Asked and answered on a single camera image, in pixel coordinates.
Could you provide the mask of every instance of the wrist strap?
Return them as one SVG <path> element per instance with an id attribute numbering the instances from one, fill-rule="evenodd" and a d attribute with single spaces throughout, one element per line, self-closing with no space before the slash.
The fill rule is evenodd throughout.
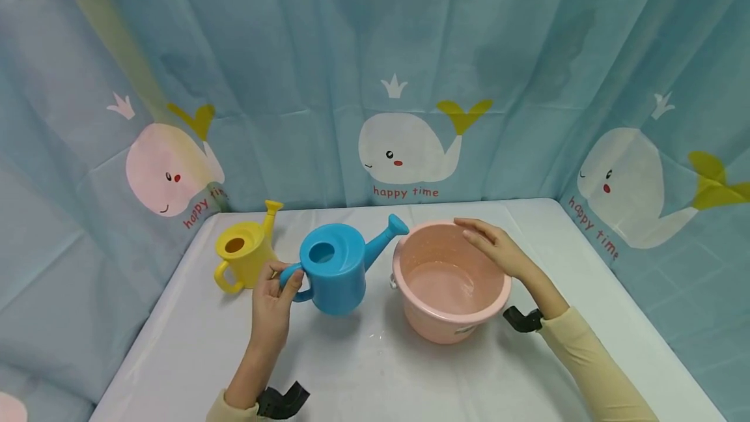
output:
<path id="1" fill-rule="evenodd" d="M 286 421 L 296 415 L 310 397 L 299 382 L 294 382 L 286 394 L 267 387 L 258 397 L 258 415 L 274 421 Z"/>
<path id="2" fill-rule="evenodd" d="M 544 317 L 539 308 L 533 310 L 528 315 L 524 315 L 518 311 L 518 308 L 510 307 L 503 313 L 503 318 L 519 333 L 531 333 L 542 329 L 542 319 Z"/>

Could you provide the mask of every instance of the shower curtain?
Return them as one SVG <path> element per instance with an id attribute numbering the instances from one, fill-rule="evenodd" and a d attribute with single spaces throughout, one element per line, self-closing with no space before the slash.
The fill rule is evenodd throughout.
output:
<path id="1" fill-rule="evenodd" d="M 750 420 L 749 21 L 750 0 L 0 0 L 0 392 L 85 420 L 217 212 L 552 197 Z"/>

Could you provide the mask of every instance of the white table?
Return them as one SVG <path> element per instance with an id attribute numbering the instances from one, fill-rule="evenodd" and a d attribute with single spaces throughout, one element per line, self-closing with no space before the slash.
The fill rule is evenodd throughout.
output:
<path id="1" fill-rule="evenodd" d="M 298 260 L 309 231 L 347 223 L 370 240 L 394 213 L 406 225 L 474 216 L 502 226 L 596 330 L 662 422 L 724 421 L 556 202 L 546 199 L 281 211 L 275 250 Z M 92 418 L 93 422 L 202 421 L 230 381 L 251 329 L 251 292 L 225 297 L 213 281 L 214 241 L 260 214 L 213 216 L 196 235 Z M 574 383 L 541 337 L 500 317 L 453 346 L 428 343 L 389 287 L 395 241 L 367 273 L 354 314 L 292 307 L 291 332 L 271 386 L 298 380 L 311 397 L 296 421 L 587 421 Z M 535 306 L 514 283 L 509 300 Z"/>

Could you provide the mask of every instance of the right hand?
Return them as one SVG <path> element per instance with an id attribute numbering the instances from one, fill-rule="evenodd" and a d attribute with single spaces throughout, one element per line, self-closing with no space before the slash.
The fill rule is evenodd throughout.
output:
<path id="1" fill-rule="evenodd" d="M 454 219 L 465 227 L 464 238 L 492 259 L 510 277 L 523 279 L 538 269 L 505 230 L 478 219 Z"/>

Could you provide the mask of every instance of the sleeve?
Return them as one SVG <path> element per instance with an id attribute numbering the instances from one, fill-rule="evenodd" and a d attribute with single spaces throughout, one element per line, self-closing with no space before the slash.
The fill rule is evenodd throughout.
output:
<path id="1" fill-rule="evenodd" d="M 224 391 L 222 389 L 219 396 L 214 401 L 214 405 L 208 411 L 206 422 L 258 422 L 264 421 L 264 417 L 258 417 L 258 403 L 255 407 L 249 409 L 237 409 L 229 406 L 224 401 Z"/>
<path id="2" fill-rule="evenodd" d="M 595 421 L 658 422 L 577 309 L 543 319 L 539 334 L 576 380 Z"/>

